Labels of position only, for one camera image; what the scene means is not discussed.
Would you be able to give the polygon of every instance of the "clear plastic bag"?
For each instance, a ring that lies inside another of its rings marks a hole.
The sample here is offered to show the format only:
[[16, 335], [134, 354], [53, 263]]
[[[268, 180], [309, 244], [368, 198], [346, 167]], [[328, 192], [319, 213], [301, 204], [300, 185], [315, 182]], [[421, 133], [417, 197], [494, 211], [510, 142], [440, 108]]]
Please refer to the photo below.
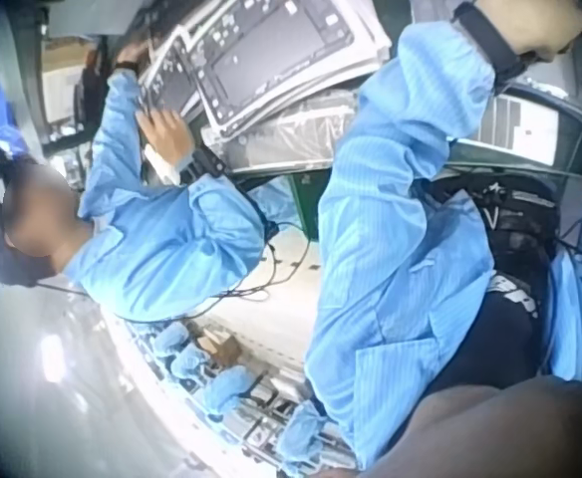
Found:
[[210, 126], [205, 144], [233, 174], [288, 173], [331, 167], [335, 144], [356, 113], [357, 92], [328, 90], [223, 142]]

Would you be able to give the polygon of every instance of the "black wristband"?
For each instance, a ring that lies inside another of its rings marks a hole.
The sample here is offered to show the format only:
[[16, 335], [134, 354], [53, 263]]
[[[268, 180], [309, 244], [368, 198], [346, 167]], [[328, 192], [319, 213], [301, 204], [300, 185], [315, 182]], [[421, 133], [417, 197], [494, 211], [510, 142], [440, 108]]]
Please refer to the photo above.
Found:
[[496, 73], [495, 91], [500, 93], [510, 82], [527, 69], [508, 42], [481, 10], [470, 2], [464, 2], [454, 11], [453, 21], [459, 22], [472, 37], [494, 68]]
[[131, 70], [138, 76], [139, 64], [136, 62], [118, 62], [114, 65], [113, 71], [115, 70]]

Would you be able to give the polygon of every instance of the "hand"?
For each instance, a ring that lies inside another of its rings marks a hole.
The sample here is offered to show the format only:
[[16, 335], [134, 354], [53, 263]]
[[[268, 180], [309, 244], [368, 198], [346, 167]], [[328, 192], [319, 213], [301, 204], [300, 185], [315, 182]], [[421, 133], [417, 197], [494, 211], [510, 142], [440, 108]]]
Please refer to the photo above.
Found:
[[476, 6], [518, 54], [552, 61], [582, 33], [580, 0], [477, 0]]
[[149, 144], [172, 166], [178, 166], [195, 149], [191, 131], [178, 113], [152, 110], [149, 116], [137, 112], [136, 118]]
[[149, 41], [130, 43], [124, 47], [116, 57], [116, 63], [131, 62], [138, 63], [141, 55], [149, 47]]

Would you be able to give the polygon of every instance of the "blue anti-static coat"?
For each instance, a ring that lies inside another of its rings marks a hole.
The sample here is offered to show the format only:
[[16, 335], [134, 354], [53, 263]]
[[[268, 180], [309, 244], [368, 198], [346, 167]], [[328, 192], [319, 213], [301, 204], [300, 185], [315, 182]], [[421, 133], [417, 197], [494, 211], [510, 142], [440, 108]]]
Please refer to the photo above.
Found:
[[[224, 177], [205, 175], [189, 187], [142, 186], [135, 118], [140, 88], [127, 71], [114, 73], [109, 84], [79, 209], [82, 218], [106, 227], [63, 272], [123, 318], [163, 321], [190, 312], [251, 272], [264, 249], [263, 225]], [[268, 219], [297, 224], [285, 177], [250, 194]]]
[[[488, 287], [493, 260], [470, 198], [427, 214], [411, 185], [441, 170], [448, 136], [477, 130], [493, 82], [449, 23], [411, 26], [362, 88], [337, 149], [320, 203], [324, 272], [306, 372], [363, 468], [455, 354]], [[549, 360], [582, 379], [582, 258], [561, 251], [552, 270]]]

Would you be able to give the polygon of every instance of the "black strap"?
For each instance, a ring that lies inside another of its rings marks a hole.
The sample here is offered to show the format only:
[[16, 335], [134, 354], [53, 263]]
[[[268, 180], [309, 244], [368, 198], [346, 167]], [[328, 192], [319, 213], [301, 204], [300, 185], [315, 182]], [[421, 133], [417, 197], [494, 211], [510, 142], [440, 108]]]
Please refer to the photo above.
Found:
[[527, 65], [521, 57], [512, 50], [483, 12], [471, 2], [463, 2], [457, 7], [453, 21], [461, 24], [490, 60], [496, 73], [495, 90], [498, 93], [508, 82], [526, 71]]
[[136, 62], [118, 62], [114, 65], [115, 70], [132, 70], [136, 76], [139, 75], [139, 64]]

